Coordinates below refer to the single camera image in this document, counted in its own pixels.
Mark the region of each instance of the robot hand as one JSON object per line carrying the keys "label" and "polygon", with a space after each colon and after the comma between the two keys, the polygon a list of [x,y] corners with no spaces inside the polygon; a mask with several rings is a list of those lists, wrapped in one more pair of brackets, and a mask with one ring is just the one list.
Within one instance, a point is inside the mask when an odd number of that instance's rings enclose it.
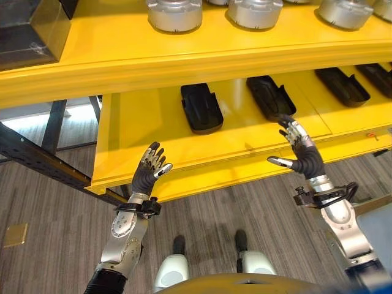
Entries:
{"label": "robot hand", "polygon": [[156,152],[158,148],[158,142],[152,143],[141,158],[132,180],[133,194],[142,193],[150,196],[155,182],[172,169],[172,164],[165,164],[165,156],[160,158],[164,149]]}
{"label": "robot hand", "polygon": [[279,133],[291,144],[297,160],[269,156],[268,161],[302,173],[306,179],[325,175],[323,159],[305,129],[288,115],[282,115],[279,124],[286,129]]}

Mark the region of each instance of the silver joint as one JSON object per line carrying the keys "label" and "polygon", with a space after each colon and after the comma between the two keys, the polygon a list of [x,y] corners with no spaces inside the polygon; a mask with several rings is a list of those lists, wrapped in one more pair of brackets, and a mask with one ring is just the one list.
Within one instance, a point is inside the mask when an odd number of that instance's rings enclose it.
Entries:
{"label": "silver joint", "polygon": [[316,176],[315,178],[308,179],[307,185],[316,193],[334,189],[334,186],[327,175]]}
{"label": "silver joint", "polygon": [[228,15],[249,29],[272,28],[283,7],[282,0],[229,0]]}
{"label": "silver joint", "polygon": [[148,0],[148,19],[157,29],[185,32],[202,23],[202,0]]}
{"label": "silver joint", "polygon": [[323,0],[317,13],[331,25],[359,29],[372,15],[373,8],[366,1]]}
{"label": "silver joint", "polygon": [[128,203],[142,204],[143,201],[148,200],[149,196],[143,193],[132,193],[129,197]]}

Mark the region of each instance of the black metal leg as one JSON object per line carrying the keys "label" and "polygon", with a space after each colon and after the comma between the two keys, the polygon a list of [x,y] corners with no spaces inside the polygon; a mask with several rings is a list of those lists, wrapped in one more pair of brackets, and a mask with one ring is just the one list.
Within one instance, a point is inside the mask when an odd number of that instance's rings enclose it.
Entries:
{"label": "black metal leg", "polygon": [[56,154],[66,105],[66,100],[54,101],[51,105],[50,115],[41,147],[52,154]]}
{"label": "black metal leg", "polygon": [[90,98],[90,103],[94,109],[94,112],[96,114],[97,122],[99,124],[99,117],[100,117],[100,108],[98,104],[98,96],[89,96]]}
{"label": "black metal leg", "polygon": [[34,144],[16,131],[6,127],[1,122],[0,154],[25,167],[113,205],[127,202],[124,197],[108,189],[104,195],[96,195],[85,190],[84,188],[91,184],[91,178],[89,176],[65,163],[42,147]]}

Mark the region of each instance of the robot finger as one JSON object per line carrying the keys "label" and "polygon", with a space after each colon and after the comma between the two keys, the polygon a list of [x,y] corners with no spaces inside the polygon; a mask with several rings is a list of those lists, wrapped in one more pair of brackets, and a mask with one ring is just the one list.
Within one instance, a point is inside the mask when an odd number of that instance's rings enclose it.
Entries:
{"label": "robot finger", "polygon": [[156,179],[159,179],[161,176],[163,176],[164,174],[168,173],[172,169],[172,167],[173,167],[172,164],[165,164],[163,167],[158,168],[154,172],[154,177]]}

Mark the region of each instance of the metal forearm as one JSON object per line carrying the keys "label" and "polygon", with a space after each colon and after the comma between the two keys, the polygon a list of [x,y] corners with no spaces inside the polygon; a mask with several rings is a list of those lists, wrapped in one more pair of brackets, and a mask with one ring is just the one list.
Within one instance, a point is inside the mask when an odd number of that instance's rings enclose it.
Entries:
{"label": "metal forearm", "polygon": [[[307,183],[315,194],[334,189],[332,182],[326,175],[309,179]],[[333,200],[331,198],[322,203],[326,204]],[[342,253],[350,260],[349,265],[360,262],[359,260],[355,260],[355,257],[367,255],[373,251],[369,241],[356,223],[355,212],[350,202],[341,200],[326,208],[322,208],[320,212],[324,221],[335,234]]]}
{"label": "metal forearm", "polygon": [[[128,203],[142,204],[148,199],[145,194],[132,194]],[[139,261],[147,224],[148,220],[136,213],[120,211],[111,225],[110,239],[96,269],[117,271],[128,278]]]}
{"label": "metal forearm", "polygon": [[[326,175],[309,179],[307,183],[315,194],[334,189],[332,182]],[[333,200],[331,198],[322,203],[327,204]],[[355,275],[351,278],[355,278],[367,288],[391,282],[389,274],[382,268],[371,244],[360,230],[350,202],[341,200],[320,209],[320,212],[327,229],[333,233],[329,235],[331,245],[335,249],[332,251],[346,272]],[[367,265],[374,266],[374,269],[356,270]]]}

